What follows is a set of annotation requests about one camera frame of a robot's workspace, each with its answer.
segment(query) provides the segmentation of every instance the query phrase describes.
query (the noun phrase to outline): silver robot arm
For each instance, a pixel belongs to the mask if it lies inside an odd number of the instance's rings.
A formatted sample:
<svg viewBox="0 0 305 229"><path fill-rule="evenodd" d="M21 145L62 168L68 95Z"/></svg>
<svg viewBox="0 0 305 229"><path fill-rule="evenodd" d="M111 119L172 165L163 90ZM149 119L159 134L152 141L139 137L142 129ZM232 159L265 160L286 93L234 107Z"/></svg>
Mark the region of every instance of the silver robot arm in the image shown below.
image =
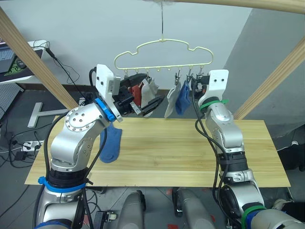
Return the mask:
<svg viewBox="0 0 305 229"><path fill-rule="evenodd" d="M120 81L111 70L98 64L96 85L99 95L94 103L80 106L68 112L62 131L51 145L51 169L48 177L41 177L43 189L34 210L34 227L41 229L80 229L84 218L87 164L96 137L122 115L136 113L146 115L154 110L164 96L157 96L140 108L128 92L129 86L139 84L146 74L136 74Z"/></svg>
<svg viewBox="0 0 305 229"><path fill-rule="evenodd" d="M242 132L222 101L228 73L227 70L213 70L196 81L198 105L205 114L206 126L226 153L225 156L219 147L215 147L220 176L224 176L219 201L231 218L244 225L247 221L248 229L304 229L305 225L295 218L279 210L264 208L263 197L246 161Z"/></svg>

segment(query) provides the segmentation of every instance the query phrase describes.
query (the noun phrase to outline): wooden table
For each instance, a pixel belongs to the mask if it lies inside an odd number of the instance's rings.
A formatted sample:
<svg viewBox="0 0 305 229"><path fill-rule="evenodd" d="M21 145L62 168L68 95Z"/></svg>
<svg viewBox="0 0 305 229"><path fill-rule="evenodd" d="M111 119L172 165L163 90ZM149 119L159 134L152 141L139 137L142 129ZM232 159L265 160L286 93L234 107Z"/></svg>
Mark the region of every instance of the wooden table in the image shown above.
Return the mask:
<svg viewBox="0 0 305 229"><path fill-rule="evenodd" d="M119 158L109 164L98 160L90 180L94 186L212 187L215 157L208 141L194 127L194 119L124 118L114 126L121 128ZM260 120L236 120L244 135L249 167L259 187L289 187L289 181L271 137ZM62 130L63 120L54 127L54 137ZM94 142L89 163L99 149ZM45 175L43 147L25 184L37 185Z"/></svg>

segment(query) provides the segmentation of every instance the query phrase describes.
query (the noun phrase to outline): green cable tie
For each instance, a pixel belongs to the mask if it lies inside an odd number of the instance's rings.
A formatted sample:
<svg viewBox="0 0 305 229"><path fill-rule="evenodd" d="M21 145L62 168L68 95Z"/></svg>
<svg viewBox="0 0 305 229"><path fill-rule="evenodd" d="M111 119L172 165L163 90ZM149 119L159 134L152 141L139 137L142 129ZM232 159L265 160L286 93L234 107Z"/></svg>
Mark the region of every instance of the green cable tie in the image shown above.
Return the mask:
<svg viewBox="0 0 305 229"><path fill-rule="evenodd" d="M209 106L209 105L211 105L211 104L215 104L215 103L223 103L223 104L226 104L228 101L229 101L228 99L223 99L223 100L221 100L221 101L219 101L219 100L214 100L214 101L210 101L210 102L208 102L208 103L206 103L206 104L201 105L199 108L200 108L200 110L202 110L202 109L204 109L205 107L207 107L207 106Z"/></svg>
<svg viewBox="0 0 305 229"><path fill-rule="evenodd" d="M248 214L255 211L255 210L259 210L259 209L266 209L266 208L262 205L257 205L257 206L249 207L249 208L246 209L246 211L244 211L243 216L241 218L242 229L247 229L246 218L247 218Z"/></svg>

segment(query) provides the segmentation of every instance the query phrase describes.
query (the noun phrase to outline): wooden pole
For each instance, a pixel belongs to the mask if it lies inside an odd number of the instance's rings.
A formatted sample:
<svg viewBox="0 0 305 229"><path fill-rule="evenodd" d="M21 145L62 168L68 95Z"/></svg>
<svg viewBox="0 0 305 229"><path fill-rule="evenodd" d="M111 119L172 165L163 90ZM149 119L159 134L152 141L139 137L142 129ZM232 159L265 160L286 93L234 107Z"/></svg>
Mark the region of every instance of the wooden pole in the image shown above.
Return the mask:
<svg viewBox="0 0 305 229"><path fill-rule="evenodd" d="M305 0L174 0L176 2L205 3L278 10L305 14Z"/></svg>
<svg viewBox="0 0 305 229"><path fill-rule="evenodd" d="M77 107L77 103L64 89L58 79L52 74L36 52L25 41L13 22L0 7L0 37L8 44L14 53L40 79L42 84L67 108Z"/></svg>
<svg viewBox="0 0 305 229"><path fill-rule="evenodd" d="M234 114L243 119L305 60L305 37Z"/></svg>

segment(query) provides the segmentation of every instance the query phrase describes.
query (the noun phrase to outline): gray floor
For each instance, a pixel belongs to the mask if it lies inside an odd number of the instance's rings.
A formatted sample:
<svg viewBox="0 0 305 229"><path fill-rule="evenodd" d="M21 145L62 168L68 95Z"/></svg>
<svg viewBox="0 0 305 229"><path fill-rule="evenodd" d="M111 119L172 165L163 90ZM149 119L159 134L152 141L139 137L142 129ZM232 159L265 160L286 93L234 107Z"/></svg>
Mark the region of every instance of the gray floor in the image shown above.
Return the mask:
<svg viewBox="0 0 305 229"><path fill-rule="evenodd" d="M78 98L78 93L72 93L72 96ZM27 130L27 124L36 102L43 102L43 111L62 109L64 108L49 92L44 91L25 91L16 99L14 106L7 114L8 132L14 134ZM164 101L157 110L154 111L151 117L163 117L167 102ZM171 115L171 118L181 118L177 114ZM183 118L195 118L193 108L189 108ZM41 117L37 122L37 127L50 123L53 120L52 116ZM38 138L43 140L47 131L47 127L37 130ZM35 140L33 132L24 133L16 138L20 143L24 141ZM290 145L292 140L304 142L304 128L288 133L281 139L274 139L274 144L277 149ZM13 168L9 163L5 163L0 168L0 214L8 208L25 189L23 184L30 168ZM292 187L290 188L295 200L305 201L305 173L298 170L287 171L288 178ZM147 229L183 229L184 219L176 218L173 214L173 205L171 201L171 187L109 187L106 194L98 195L98 204L103 210L114 210L120 214L120 209L127 197L133 190L141 190L146 198L147 211L145 214L145 225ZM30 186L22 199L11 208L5 215L0 218L0 228L2 229L20 229L31 228L31 219L34 208L34 201L38 193L38 186ZM191 188L194 193L205 204L208 211L215 218L215 225L218 229L224 229L224 218L219 208L213 202L211 190L208 188ZM267 207L271 207L274 200L277 198L287 198L286 188L262 188L265 203ZM88 191L88 197L91 197L92 192ZM107 225L108 229L115 228L117 221Z"/></svg>

